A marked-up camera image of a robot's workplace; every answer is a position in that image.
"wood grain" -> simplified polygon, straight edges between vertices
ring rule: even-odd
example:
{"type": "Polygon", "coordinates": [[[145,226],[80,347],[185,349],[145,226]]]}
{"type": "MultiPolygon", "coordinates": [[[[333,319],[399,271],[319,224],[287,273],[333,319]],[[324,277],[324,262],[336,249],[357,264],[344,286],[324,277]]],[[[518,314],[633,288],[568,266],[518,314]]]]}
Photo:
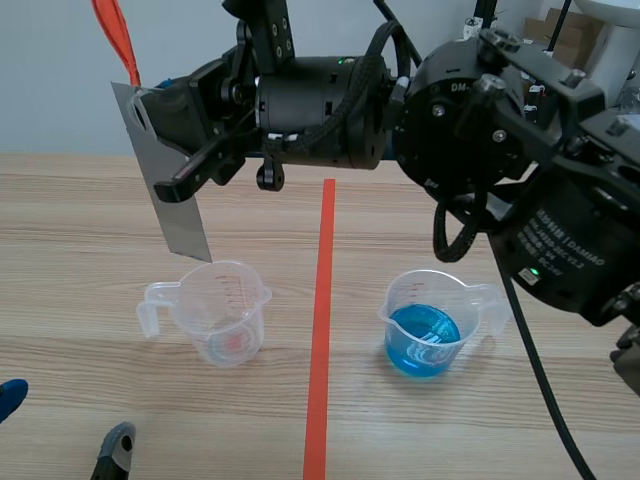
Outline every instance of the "wood grain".
{"type": "MultiPolygon", "coordinates": [[[[168,253],[134,159],[0,155],[0,380],[31,385],[0,426],[1,478],[88,478],[122,420],[138,428],[133,480],[301,478],[325,176],[338,180],[327,478],[578,478],[514,325],[430,382],[398,375],[381,350],[388,283],[420,267],[498,283],[484,239],[439,264],[434,204],[391,163],[287,168],[280,194],[255,187],[256,168],[199,194],[214,258],[249,263],[274,291],[263,349],[219,369],[166,317],[158,341],[139,331],[144,287],[197,262],[168,253]]],[[[607,358],[624,322],[595,329],[522,301],[594,472],[635,478],[640,400],[607,358]]]]}

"blue object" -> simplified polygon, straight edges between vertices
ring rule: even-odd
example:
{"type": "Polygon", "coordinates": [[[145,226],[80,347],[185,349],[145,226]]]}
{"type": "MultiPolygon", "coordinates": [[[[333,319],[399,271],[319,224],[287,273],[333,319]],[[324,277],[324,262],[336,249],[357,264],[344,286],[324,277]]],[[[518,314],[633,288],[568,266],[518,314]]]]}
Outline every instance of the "blue object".
{"type": "Polygon", "coordinates": [[[171,85],[173,85],[173,80],[167,78],[166,80],[161,81],[156,88],[167,88],[171,85]]]}
{"type": "Polygon", "coordinates": [[[411,376],[438,375],[449,367],[462,347],[461,344],[446,346],[460,340],[460,331],[455,322],[437,308],[408,305],[393,312],[391,319],[402,330],[394,324],[387,325],[387,355],[395,366],[411,376]],[[428,343],[418,342],[416,338],[428,343]]]}
{"type": "Polygon", "coordinates": [[[0,423],[18,409],[28,391],[29,385],[24,380],[10,380],[0,385],[0,423]]]}

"black cable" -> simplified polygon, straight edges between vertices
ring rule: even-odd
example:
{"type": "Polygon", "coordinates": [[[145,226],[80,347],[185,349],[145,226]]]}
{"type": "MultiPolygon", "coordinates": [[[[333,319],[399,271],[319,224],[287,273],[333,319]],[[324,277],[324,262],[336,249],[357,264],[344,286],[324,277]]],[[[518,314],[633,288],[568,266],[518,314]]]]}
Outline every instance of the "black cable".
{"type": "MultiPolygon", "coordinates": [[[[398,20],[394,15],[393,11],[391,10],[391,8],[389,7],[389,5],[387,5],[384,0],[373,0],[373,3],[376,7],[378,7],[378,10],[380,10],[380,13],[382,13],[382,16],[385,18],[385,20],[387,21],[398,20]]],[[[420,56],[420,54],[418,53],[418,49],[416,48],[416,46],[413,44],[413,42],[408,36],[407,36],[407,47],[409,48],[409,53],[411,54],[411,59],[413,60],[413,63],[415,64],[416,68],[418,68],[422,63],[422,57],[420,56]]]]}
{"type": "Polygon", "coordinates": [[[560,36],[560,30],[562,30],[564,20],[565,18],[567,18],[567,13],[569,12],[570,6],[571,0],[565,0],[564,5],[562,6],[562,11],[560,12],[560,18],[558,19],[558,23],[556,23],[556,28],[554,28],[553,30],[551,41],[549,42],[549,46],[547,47],[547,51],[549,52],[553,52],[553,49],[556,48],[556,42],[558,41],[558,37],[560,36]]]}
{"type": "Polygon", "coordinates": [[[436,213],[433,216],[433,252],[438,260],[445,263],[453,263],[464,257],[473,241],[476,239],[480,222],[485,214],[487,206],[487,192],[476,192],[469,217],[458,236],[449,245],[447,240],[447,207],[449,201],[438,202],[436,213]]]}
{"type": "Polygon", "coordinates": [[[493,250],[493,256],[496,259],[496,264],[498,265],[498,271],[500,272],[502,284],[504,285],[505,292],[507,293],[507,298],[509,299],[509,303],[511,304],[511,308],[513,309],[513,316],[516,320],[518,330],[520,331],[522,343],[524,344],[524,348],[527,351],[527,356],[529,357],[531,367],[533,368],[533,373],[536,377],[536,380],[538,381],[540,392],[542,393],[542,397],[547,404],[549,415],[551,416],[551,420],[553,421],[553,424],[558,431],[560,440],[562,441],[564,448],[567,450],[571,461],[578,470],[578,473],[580,473],[580,476],[584,480],[596,480],[595,475],[589,468],[589,465],[587,465],[587,462],[582,456],[582,453],[580,453],[576,442],[573,440],[573,437],[569,432],[569,428],[564,421],[564,417],[562,416],[562,412],[560,412],[560,407],[558,406],[558,402],[556,402],[556,398],[553,395],[553,389],[551,388],[549,380],[547,379],[547,375],[544,372],[544,367],[542,366],[540,356],[538,355],[538,351],[536,350],[533,338],[531,337],[531,332],[529,331],[527,322],[524,319],[522,307],[520,306],[520,302],[518,301],[518,296],[516,294],[515,288],[513,287],[513,282],[511,281],[509,274],[504,270],[500,261],[498,260],[493,244],[491,245],[491,248],[493,250]]]}
{"type": "Polygon", "coordinates": [[[301,135],[292,142],[286,141],[288,136],[286,134],[282,136],[281,140],[271,140],[268,135],[265,136],[263,146],[267,151],[305,152],[339,129],[353,111],[363,92],[366,91],[367,83],[379,81],[378,77],[373,75],[373,72],[378,68],[380,55],[382,55],[382,50],[389,37],[393,38],[393,43],[396,47],[398,77],[411,75],[411,57],[407,48],[407,35],[402,25],[397,21],[384,23],[373,35],[367,52],[356,67],[356,71],[353,74],[354,78],[349,85],[347,93],[333,115],[318,130],[301,135]]]}

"black motor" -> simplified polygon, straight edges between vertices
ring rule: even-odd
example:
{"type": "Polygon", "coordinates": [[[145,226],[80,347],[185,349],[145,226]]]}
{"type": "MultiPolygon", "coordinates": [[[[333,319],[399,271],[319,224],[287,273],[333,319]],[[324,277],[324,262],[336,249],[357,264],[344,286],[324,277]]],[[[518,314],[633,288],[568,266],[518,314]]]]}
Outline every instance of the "black motor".
{"type": "MultiPolygon", "coordinates": [[[[402,170],[437,200],[519,178],[529,164],[521,158],[521,142],[495,125],[487,109],[479,109],[471,138],[456,129],[465,97],[488,72],[494,73],[478,62],[477,39],[449,42],[422,62],[407,92],[394,151],[402,170]]],[[[495,74],[514,111],[521,112],[519,71],[508,67],[495,74]]]]}

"measuring cup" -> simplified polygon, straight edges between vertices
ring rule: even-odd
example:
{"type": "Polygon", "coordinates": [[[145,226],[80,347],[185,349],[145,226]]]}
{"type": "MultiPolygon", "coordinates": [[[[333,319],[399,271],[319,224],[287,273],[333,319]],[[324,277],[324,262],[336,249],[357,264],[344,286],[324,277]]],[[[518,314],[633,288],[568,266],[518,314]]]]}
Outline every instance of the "measuring cup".
{"type": "Polygon", "coordinates": [[[391,282],[378,315],[387,322],[391,361],[412,376],[432,377],[451,365],[481,321],[499,336],[512,312],[496,285],[465,285],[443,272],[414,270],[391,282]]]}
{"type": "Polygon", "coordinates": [[[271,290],[240,262],[202,265],[179,282],[152,283],[136,313],[147,338],[160,334],[159,307],[169,308],[178,327],[205,361],[233,366],[253,357],[264,340],[262,307],[271,290]]]}

